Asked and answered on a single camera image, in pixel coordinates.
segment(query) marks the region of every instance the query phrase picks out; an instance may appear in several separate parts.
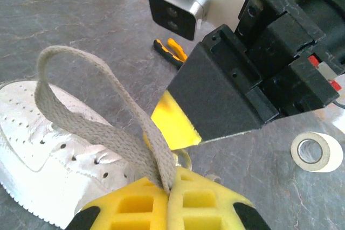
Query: black cable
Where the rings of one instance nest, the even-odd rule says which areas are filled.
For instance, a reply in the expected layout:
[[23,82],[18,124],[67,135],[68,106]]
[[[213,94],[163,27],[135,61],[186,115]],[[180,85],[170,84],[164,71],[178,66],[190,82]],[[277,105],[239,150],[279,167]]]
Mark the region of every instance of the black cable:
[[333,103],[337,105],[339,108],[345,109],[345,104],[338,103],[337,101],[334,101]]

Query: gray surface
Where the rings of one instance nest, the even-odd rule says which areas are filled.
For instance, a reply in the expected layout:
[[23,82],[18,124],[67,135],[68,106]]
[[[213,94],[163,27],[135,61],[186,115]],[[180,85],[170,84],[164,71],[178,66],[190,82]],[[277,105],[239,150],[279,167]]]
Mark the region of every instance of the gray surface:
[[[102,57],[126,89],[152,112],[176,73],[151,49],[169,33],[151,21],[146,0],[0,0],[0,81],[35,75],[40,50],[70,45]],[[193,43],[178,41],[191,50]],[[88,64],[51,62],[51,82],[138,136],[140,131],[110,85]],[[345,229],[345,165],[309,173],[291,159],[293,138],[306,130],[345,136],[313,114],[276,121],[263,130],[190,148],[194,171],[215,173],[247,196],[272,229]],[[0,229],[56,229],[17,205],[0,189]]]

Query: flat shoelace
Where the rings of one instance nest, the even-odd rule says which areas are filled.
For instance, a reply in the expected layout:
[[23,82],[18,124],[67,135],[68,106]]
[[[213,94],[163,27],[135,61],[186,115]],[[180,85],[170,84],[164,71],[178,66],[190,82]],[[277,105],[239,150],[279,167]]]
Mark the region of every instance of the flat shoelace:
[[[110,80],[115,91],[122,97],[138,120],[140,127],[147,136],[150,148],[145,145],[143,140],[127,134],[122,129],[92,122],[72,113],[57,99],[48,84],[46,65],[53,56],[61,53],[87,60]],[[176,174],[174,157],[155,123],[130,97],[103,60],[75,48],[50,46],[40,53],[37,68],[38,83],[34,98],[38,109],[48,120],[62,129],[86,139],[91,144],[101,144],[116,152],[138,172],[148,177],[158,187],[164,188],[169,194]]]

